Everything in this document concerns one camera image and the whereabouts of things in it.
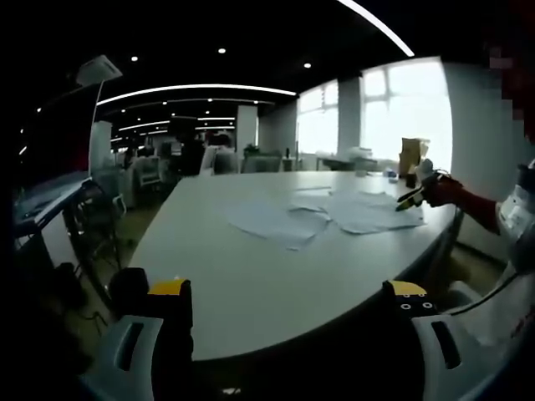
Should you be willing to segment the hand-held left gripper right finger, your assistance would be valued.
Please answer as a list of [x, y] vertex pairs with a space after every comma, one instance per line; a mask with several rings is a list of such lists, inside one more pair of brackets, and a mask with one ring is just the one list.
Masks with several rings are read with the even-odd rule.
[[497, 352], [479, 343], [455, 317], [439, 313], [422, 287], [385, 281], [382, 296], [398, 332], [400, 356], [392, 361], [409, 374], [422, 400], [466, 400], [492, 380]]

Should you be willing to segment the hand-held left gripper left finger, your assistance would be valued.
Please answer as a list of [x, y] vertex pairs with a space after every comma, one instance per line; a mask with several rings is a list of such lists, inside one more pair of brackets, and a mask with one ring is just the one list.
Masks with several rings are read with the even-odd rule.
[[191, 282], [154, 284], [102, 337], [80, 381], [95, 400], [185, 399], [191, 381]]

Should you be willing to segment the person's right hand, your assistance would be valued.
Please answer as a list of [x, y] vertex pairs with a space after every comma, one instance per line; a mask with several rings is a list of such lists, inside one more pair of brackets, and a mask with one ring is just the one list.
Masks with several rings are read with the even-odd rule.
[[429, 184], [423, 191], [425, 201], [431, 207], [438, 207], [456, 203], [456, 198], [463, 185], [449, 176], [441, 176], [440, 179]]

